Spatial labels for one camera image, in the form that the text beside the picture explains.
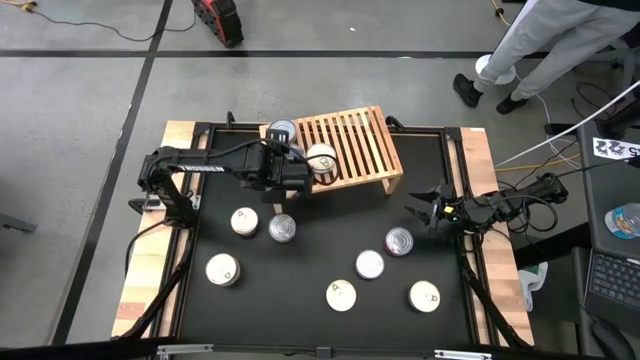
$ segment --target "gray pants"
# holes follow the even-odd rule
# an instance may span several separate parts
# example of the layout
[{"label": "gray pants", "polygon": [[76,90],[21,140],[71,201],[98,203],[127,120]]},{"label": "gray pants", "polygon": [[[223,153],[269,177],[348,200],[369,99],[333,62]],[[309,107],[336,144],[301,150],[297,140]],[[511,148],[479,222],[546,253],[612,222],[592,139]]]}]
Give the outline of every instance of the gray pants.
[{"label": "gray pants", "polygon": [[516,61],[562,34],[549,55],[511,95],[513,100],[528,99],[627,33],[638,21],[640,12],[595,6],[578,0],[538,0],[513,29],[512,35],[498,46],[474,85],[483,91]]}]

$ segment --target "gray floor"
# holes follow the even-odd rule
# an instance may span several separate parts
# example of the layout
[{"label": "gray floor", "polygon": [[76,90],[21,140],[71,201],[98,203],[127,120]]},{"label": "gray floor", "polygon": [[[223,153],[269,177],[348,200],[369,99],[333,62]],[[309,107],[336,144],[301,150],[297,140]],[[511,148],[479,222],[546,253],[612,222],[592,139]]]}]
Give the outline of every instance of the gray floor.
[{"label": "gray floor", "polygon": [[[104,22],[126,35],[146,37],[155,29],[161,7],[160,0],[58,0],[39,9],[55,19]],[[510,18],[518,9],[505,8]],[[145,50],[149,44],[126,42],[100,28],[48,24],[13,7],[0,5],[0,10],[0,50]],[[246,38],[240,48],[247,50],[489,52],[505,32],[488,0],[247,0],[238,1],[238,11]],[[190,2],[175,0],[167,27],[184,28],[191,19]],[[198,21],[187,33],[165,33],[160,49],[223,47]],[[45,341],[142,62],[0,58],[5,94],[0,98],[5,125],[0,163],[6,164],[0,206],[39,225],[33,235],[0,232],[0,346]],[[518,71],[526,74],[535,64],[522,61]],[[231,110],[239,121],[271,121],[380,105],[386,115],[408,125],[484,127],[496,163],[542,141],[546,120],[539,101],[509,116],[495,111],[512,86],[485,94],[477,109],[459,101],[452,77],[473,73],[473,65],[473,59],[156,59],[69,341],[104,340],[110,334],[124,251],[139,223],[126,202],[141,195],[135,180],[143,156],[159,145],[167,120],[222,121]],[[570,103],[578,81],[615,91],[617,75],[606,66],[585,64],[564,76],[541,94],[552,121],[579,120]],[[509,166],[541,163],[550,155],[543,149]],[[566,169],[560,165],[553,170]],[[508,172],[499,178],[517,181],[522,176]],[[565,184],[572,196],[558,207],[561,221],[555,231],[586,219],[580,176],[568,177]],[[534,214],[540,221],[547,216],[543,209]],[[544,314],[533,316],[532,323],[543,347],[571,351],[549,335],[564,325]]]}]

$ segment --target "red power tool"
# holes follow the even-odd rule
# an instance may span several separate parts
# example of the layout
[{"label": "red power tool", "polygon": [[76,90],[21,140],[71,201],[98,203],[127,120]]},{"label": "red power tool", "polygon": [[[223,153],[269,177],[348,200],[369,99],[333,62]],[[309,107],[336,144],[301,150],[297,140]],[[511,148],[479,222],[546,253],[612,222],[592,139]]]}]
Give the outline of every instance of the red power tool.
[{"label": "red power tool", "polygon": [[233,0],[191,0],[198,17],[222,41],[225,47],[234,47],[244,40],[242,24]]}]

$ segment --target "wooden board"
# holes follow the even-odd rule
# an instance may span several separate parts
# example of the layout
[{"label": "wooden board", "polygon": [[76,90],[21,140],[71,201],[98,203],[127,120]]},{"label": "wooden board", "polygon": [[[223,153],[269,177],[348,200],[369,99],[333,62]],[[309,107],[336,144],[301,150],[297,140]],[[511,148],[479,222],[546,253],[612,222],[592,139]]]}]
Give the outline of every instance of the wooden board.
[{"label": "wooden board", "polygon": [[[191,144],[193,121],[170,121],[167,123],[163,145],[188,148]],[[493,168],[493,161],[489,151],[489,143],[484,129],[462,128],[467,170],[471,181],[471,189],[474,194],[482,194],[498,189],[498,184]],[[450,141],[451,163],[457,164],[455,147]],[[459,169],[452,166],[456,188],[462,191],[459,181]],[[176,185],[182,184],[182,176],[174,177]],[[192,177],[190,188],[195,191],[197,176]],[[164,218],[164,211],[145,213],[140,223],[140,230]],[[498,224],[495,228],[507,233],[505,224]],[[164,262],[169,249],[171,231],[167,227],[159,227],[155,231],[141,237],[133,250],[129,274],[124,283],[122,297],[118,306],[118,313],[114,322],[112,335],[120,335],[127,331],[142,315],[146,307],[158,292]],[[180,236],[178,253],[184,248],[185,234]],[[491,297],[498,309],[506,317],[507,321],[515,328],[518,334],[529,344],[533,344],[533,335],[529,325],[529,318],[524,308],[524,297],[518,281],[518,273],[513,257],[513,249],[508,239],[496,232],[489,232],[485,236],[482,246]],[[161,326],[161,335],[168,335],[169,324],[175,294],[172,294],[165,306],[164,320]],[[488,335],[484,311],[476,300],[476,319],[480,339],[483,344],[488,344]]]},{"label": "wooden board", "polygon": [[[173,146],[182,149],[190,148],[195,124],[195,121],[167,122],[164,138],[162,139],[162,146]],[[199,142],[199,148],[204,148],[205,144],[206,136],[202,136]],[[197,190],[199,177],[198,174],[194,174],[191,177],[189,188],[193,192]],[[184,174],[182,173],[173,175],[173,182],[178,189],[182,187],[183,179]],[[164,210],[154,210],[144,213],[138,231],[161,221],[164,219],[164,215]],[[182,256],[186,238],[187,231],[180,231],[176,259]],[[162,272],[169,251],[170,239],[171,228],[161,225],[141,236],[136,241],[131,255],[131,262],[129,263],[129,273],[124,282],[116,319],[111,330],[112,336],[121,335],[129,330],[158,293],[162,281]],[[167,300],[167,306],[165,306],[161,324],[161,335],[169,334],[175,294],[176,290],[173,291]],[[147,337],[148,335],[149,330],[147,329],[143,337]]]},{"label": "wooden board", "polygon": [[[314,184],[312,193],[380,181],[391,194],[403,174],[402,164],[393,145],[384,115],[379,106],[345,110],[293,120],[296,143],[305,152],[318,143],[336,150],[338,179],[331,185]],[[265,137],[269,125],[260,126]],[[325,183],[329,175],[320,175]]]},{"label": "wooden board", "polygon": [[[462,143],[464,146],[464,156],[471,183],[471,192],[474,195],[481,195],[490,191],[498,190],[498,182],[493,160],[489,150],[487,135],[482,128],[461,128]],[[449,140],[449,154],[452,164],[458,163],[458,156],[452,140]],[[456,192],[463,193],[460,182],[460,170],[452,165]],[[505,223],[495,224],[494,228],[508,234]],[[471,249],[471,240],[467,239],[467,248]],[[529,323],[529,315],[524,305],[524,295],[518,279],[518,269],[513,256],[513,248],[508,238],[498,232],[489,231],[484,237],[482,245],[487,278],[489,279],[489,290],[491,299],[500,309],[507,322],[516,330],[518,335],[533,345],[533,333]],[[473,254],[467,255],[472,268],[476,269]],[[478,333],[482,344],[489,344],[487,332],[487,321],[484,309],[480,300],[474,294],[474,307],[476,321],[478,322]],[[500,344],[507,346],[506,341],[500,335]]]}]

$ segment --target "black floor stripe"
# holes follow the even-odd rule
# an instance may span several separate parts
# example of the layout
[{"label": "black floor stripe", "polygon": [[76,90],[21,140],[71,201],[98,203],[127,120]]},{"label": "black floor stripe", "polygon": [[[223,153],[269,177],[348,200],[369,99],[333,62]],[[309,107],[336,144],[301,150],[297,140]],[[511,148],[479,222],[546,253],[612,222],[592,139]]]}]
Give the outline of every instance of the black floor stripe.
[{"label": "black floor stripe", "polygon": [[[33,58],[413,58],[477,59],[491,51],[384,51],[384,50],[0,50],[3,57]],[[536,52],[527,59],[541,59],[547,52]]]},{"label": "black floor stripe", "polygon": [[[160,18],[158,19],[158,24],[156,26],[156,32],[163,29],[166,25],[172,3],[172,0],[164,1],[162,11],[160,12]],[[158,50],[161,39],[162,33],[160,32],[153,38],[153,40],[151,40],[148,51],[150,54],[153,54]],[[76,259],[77,261],[74,264],[75,268],[72,270],[67,287],[65,288],[65,290],[68,289],[68,291],[63,295],[61,307],[59,309],[60,311],[58,313],[59,316],[54,319],[57,323],[50,338],[51,345],[62,345],[66,343],[69,336],[73,318],[78,308],[80,297],[82,296],[82,289],[84,288],[84,284],[87,280],[87,275],[91,268],[91,261],[93,260],[93,256],[98,246],[98,240],[100,239],[100,233],[102,232],[102,227],[104,226],[104,222],[107,217],[107,210],[109,209],[109,204],[113,197],[116,182],[120,175],[122,161],[124,160],[125,152],[129,146],[131,133],[133,132],[138,111],[140,110],[142,97],[144,96],[144,91],[149,81],[149,75],[153,68],[154,59],[154,57],[149,56],[145,59],[144,64],[142,65],[140,77],[138,78],[138,83],[136,84],[136,88],[133,92],[133,98],[131,99],[131,107],[127,113],[127,118],[122,125],[122,132],[116,142],[113,157],[111,158],[111,163],[107,170],[107,175],[98,194],[98,199],[90,217],[89,224],[85,230],[79,252],[80,257],[79,259]]]},{"label": "black floor stripe", "polygon": [[[477,59],[491,51],[377,51],[377,50],[161,50],[158,58],[412,58],[412,59]],[[536,52],[525,58],[544,58],[548,53]]]},{"label": "black floor stripe", "polygon": [[0,58],[140,58],[149,54],[148,50],[0,50]]}]

